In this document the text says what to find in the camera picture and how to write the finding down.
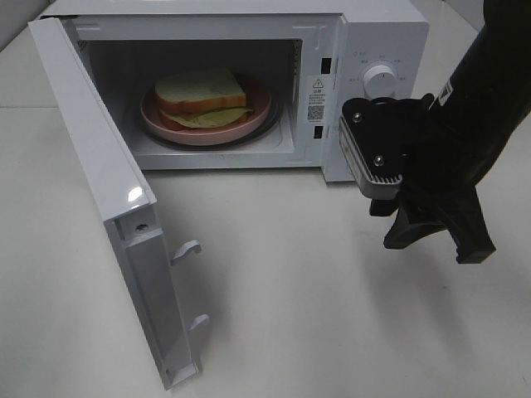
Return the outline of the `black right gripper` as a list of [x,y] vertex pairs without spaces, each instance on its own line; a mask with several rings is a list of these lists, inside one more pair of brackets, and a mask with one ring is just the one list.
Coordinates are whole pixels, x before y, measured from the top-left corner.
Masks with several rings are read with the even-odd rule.
[[394,198],[371,202],[373,216],[397,211],[384,247],[402,250],[444,231],[437,213],[444,201],[457,263],[481,264],[496,251],[474,187],[495,160],[486,132],[493,95],[466,93],[447,101],[431,94],[420,99],[378,98],[369,106],[374,130],[370,148],[373,157],[384,159],[372,169],[380,176],[402,176]]

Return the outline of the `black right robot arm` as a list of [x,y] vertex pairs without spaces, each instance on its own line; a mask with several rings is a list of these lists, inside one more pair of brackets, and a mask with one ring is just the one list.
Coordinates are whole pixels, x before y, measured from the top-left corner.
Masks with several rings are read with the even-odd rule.
[[438,96],[377,105],[373,131],[399,159],[402,185],[373,215],[394,215],[384,239],[400,250],[448,231],[457,261],[478,264],[495,250],[476,192],[530,111],[530,4],[487,1],[485,24]]

